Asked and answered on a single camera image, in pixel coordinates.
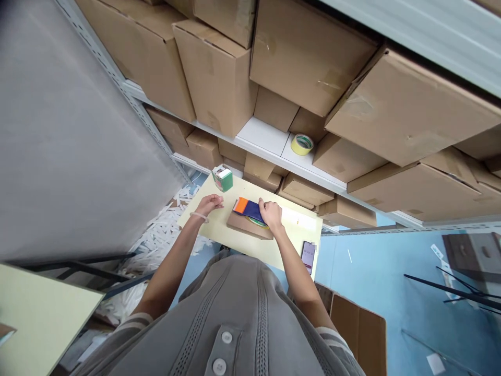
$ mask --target blue floor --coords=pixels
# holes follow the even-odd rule
[[[206,177],[202,174],[195,182],[202,185]],[[392,224],[378,217],[379,226]],[[443,291],[404,278],[407,273],[443,284],[432,244],[445,254],[439,233],[322,237],[315,279],[386,319],[388,376],[432,375],[426,360],[432,351],[402,334],[402,328],[483,376],[501,374],[499,332],[490,313],[467,302],[443,304]],[[174,302],[219,247],[215,243],[190,257]],[[272,269],[287,291],[285,272]],[[444,376],[468,375],[449,363],[445,367]]]

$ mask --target white button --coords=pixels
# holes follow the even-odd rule
[[[223,376],[226,372],[226,362],[221,358],[217,358],[212,364],[212,370],[217,376]]]
[[[221,334],[221,339],[223,340],[224,343],[230,343],[231,340],[233,339],[233,336],[231,335],[230,332],[223,332]]]

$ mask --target light yellow table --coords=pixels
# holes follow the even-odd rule
[[[201,235],[283,270],[282,258],[275,240],[261,240],[226,226],[230,212],[239,197],[254,202],[258,202],[260,197],[265,202],[274,201],[282,207],[282,223],[298,254],[301,255],[304,241],[316,245],[312,268],[312,278],[315,279],[322,220],[314,212],[235,176],[233,177],[233,187],[229,191],[221,193],[212,176],[209,176],[177,224],[181,227],[184,226],[188,221],[189,213],[196,210],[202,197],[213,193],[224,197],[224,209],[214,210],[209,215],[210,222],[202,225]]]
[[[103,297],[0,264],[0,323],[17,329],[0,347],[0,375],[48,375]]]

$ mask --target shelf rack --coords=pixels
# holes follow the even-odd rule
[[[85,41],[89,50],[103,65],[109,77],[137,113],[146,129],[165,152],[166,157],[174,162],[183,178],[187,182],[190,181],[182,165],[208,173],[208,169],[197,165],[195,161],[172,153],[142,104],[147,103],[164,112],[172,113],[150,101],[141,87],[125,79],[75,1],[54,1]],[[377,4],[371,0],[325,0],[324,3],[501,97],[501,54],[495,53],[495,51],[501,51],[501,19],[477,4],[469,0],[454,3],[422,0],[419,5],[414,4],[414,2],[411,4],[411,0],[387,0],[384,3],[378,2]],[[431,15],[434,15],[434,17],[443,16],[443,18],[439,22]],[[402,17],[409,17],[410,21],[404,22]],[[422,222],[401,211],[383,213],[350,196],[346,192],[345,183],[312,166],[313,154],[304,157],[294,154],[290,150],[293,135],[281,132],[254,117],[247,122],[234,139],[223,136],[198,121],[194,121],[193,125],[377,213],[381,213],[396,223],[394,226],[357,230],[338,231],[337,228],[329,228],[332,235],[501,227],[501,216]]]

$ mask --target yellow tape roll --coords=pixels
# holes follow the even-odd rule
[[[298,155],[306,155],[313,149],[313,140],[306,135],[297,134],[291,143],[292,151]]]

